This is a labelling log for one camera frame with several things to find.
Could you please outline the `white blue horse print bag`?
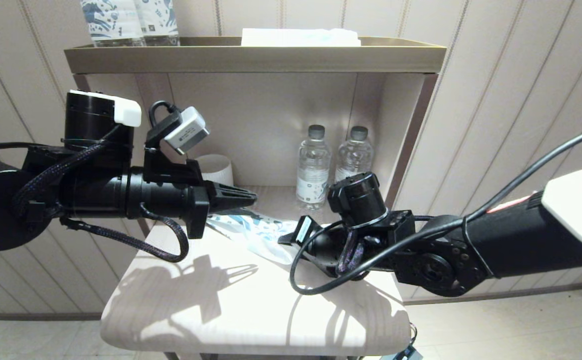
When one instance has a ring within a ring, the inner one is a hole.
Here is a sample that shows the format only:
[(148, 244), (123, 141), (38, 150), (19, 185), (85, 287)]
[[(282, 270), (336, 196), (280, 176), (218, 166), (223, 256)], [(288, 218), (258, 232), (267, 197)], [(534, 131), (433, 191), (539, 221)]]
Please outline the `white blue horse print bag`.
[(293, 262), (297, 250), (278, 244), (280, 237), (293, 233), (298, 222), (277, 219), (247, 208), (208, 216), (206, 225), (262, 258), (281, 265)]

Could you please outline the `white ribbed mug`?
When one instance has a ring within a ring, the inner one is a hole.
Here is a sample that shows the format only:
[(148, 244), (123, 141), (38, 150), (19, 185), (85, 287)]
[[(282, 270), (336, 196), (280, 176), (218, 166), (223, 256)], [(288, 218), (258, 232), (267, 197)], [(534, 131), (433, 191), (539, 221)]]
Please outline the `white ribbed mug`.
[(230, 158), (218, 153), (209, 153), (195, 158), (202, 178), (209, 182), (234, 186), (233, 166)]

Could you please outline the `clear water bottle black cap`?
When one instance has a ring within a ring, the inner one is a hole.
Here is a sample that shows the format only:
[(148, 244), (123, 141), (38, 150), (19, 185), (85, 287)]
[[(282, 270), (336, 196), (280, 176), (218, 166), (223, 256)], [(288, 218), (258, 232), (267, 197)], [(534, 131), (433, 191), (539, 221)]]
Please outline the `clear water bottle black cap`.
[(332, 150), (325, 134), (324, 126), (310, 125), (298, 148), (296, 196), (304, 211), (321, 208), (328, 193)]
[(347, 141), (343, 142), (337, 151), (335, 183), (371, 171), (374, 149), (368, 136), (368, 128), (360, 125), (352, 127)]

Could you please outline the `beige wooden shelf cabinet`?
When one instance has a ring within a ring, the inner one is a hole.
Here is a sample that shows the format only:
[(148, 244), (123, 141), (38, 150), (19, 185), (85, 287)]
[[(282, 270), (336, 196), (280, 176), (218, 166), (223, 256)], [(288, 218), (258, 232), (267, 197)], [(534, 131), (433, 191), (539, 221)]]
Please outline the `beige wooden shelf cabinet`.
[[(64, 51), (76, 84), (136, 75), (145, 106), (165, 97), (197, 107), (211, 134), (194, 152), (233, 160), (237, 185), (258, 193), (257, 212), (297, 219), (296, 150), (311, 123), (337, 146), (369, 128), (373, 171), (389, 208), (405, 178), (447, 49), (363, 37), (360, 47), (243, 47), (237, 37), (182, 38), (179, 47)], [(297, 294), (288, 269), (209, 229), (169, 264), (138, 254), (102, 314), (101, 337), (134, 351), (278, 356), (391, 354), (410, 340), (391, 273), (317, 296)]]

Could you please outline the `flat white blue packet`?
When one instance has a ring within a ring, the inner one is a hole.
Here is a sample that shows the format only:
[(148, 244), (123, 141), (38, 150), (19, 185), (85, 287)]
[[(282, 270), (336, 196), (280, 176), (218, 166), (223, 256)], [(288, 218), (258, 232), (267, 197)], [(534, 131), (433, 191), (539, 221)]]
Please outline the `flat white blue packet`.
[(241, 47), (361, 47), (357, 32), (342, 28), (289, 29), (244, 28), (241, 31)]

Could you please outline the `patterned bags on top shelf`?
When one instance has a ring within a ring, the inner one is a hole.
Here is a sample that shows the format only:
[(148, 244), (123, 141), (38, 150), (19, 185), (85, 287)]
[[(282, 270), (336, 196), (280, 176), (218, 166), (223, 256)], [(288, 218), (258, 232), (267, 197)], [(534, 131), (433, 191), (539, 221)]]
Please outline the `patterned bags on top shelf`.
[(134, 0), (80, 0), (96, 48), (146, 45)]

